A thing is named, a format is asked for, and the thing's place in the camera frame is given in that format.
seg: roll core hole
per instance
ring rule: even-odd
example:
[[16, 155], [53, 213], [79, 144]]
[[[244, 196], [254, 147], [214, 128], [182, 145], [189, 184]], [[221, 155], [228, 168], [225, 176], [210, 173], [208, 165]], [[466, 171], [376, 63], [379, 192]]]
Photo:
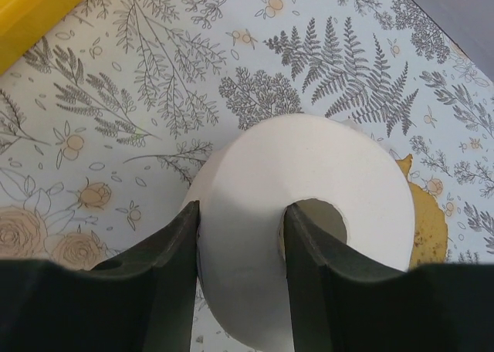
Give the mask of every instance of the roll core hole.
[[[321, 201], [319, 199], [306, 199], [295, 202], [298, 204], [302, 212], [309, 217], [312, 222], [318, 225], [323, 231], [331, 234], [342, 243], [347, 244], [348, 234], [347, 227], [343, 220], [341, 213], [334, 207], [334, 205]], [[283, 258], [285, 258], [285, 240], [283, 236], [283, 221], [280, 222], [279, 229], [279, 241]]]

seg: yellow plastic edge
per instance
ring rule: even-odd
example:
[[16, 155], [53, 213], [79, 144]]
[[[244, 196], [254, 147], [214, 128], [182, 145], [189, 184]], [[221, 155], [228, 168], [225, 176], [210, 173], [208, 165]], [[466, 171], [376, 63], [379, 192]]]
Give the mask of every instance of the yellow plastic edge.
[[0, 0], [0, 75], [82, 0]]

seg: white paper roll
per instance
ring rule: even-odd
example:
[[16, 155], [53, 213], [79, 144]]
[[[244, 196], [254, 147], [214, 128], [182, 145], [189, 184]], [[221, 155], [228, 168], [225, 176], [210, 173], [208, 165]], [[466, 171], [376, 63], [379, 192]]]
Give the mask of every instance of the white paper roll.
[[261, 122], [213, 154], [184, 202], [201, 202], [205, 299], [225, 331], [256, 350], [293, 351], [279, 223], [286, 206], [308, 198], [341, 212], [349, 246], [395, 269], [408, 267], [414, 206], [388, 153], [322, 117]]

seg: yellow object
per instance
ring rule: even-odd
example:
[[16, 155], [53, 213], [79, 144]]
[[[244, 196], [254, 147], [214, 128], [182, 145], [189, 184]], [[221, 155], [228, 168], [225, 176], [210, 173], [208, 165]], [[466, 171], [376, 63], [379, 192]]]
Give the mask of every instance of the yellow object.
[[[405, 178], [410, 172], [412, 156], [396, 161]], [[445, 213], [434, 196], [417, 184], [408, 182], [415, 207], [415, 237], [410, 268], [431, 262], [444, 262], [448, 250], [448, 225]]]
[[0, 75], [82, 0], [0, 0]]

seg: table surface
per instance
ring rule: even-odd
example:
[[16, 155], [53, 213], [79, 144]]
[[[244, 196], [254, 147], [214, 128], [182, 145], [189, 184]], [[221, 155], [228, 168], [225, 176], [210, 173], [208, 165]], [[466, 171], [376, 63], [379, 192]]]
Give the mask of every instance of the table surface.
[[[0, 256], [91, 268], [165, 226], [213, 150], [303, 111], [413, 154], [446, 260], [492, 262], [493, 88], [410, 0], [84, 0], [0, 77]], [[249, 350], [201, 290], [191, 350]]]

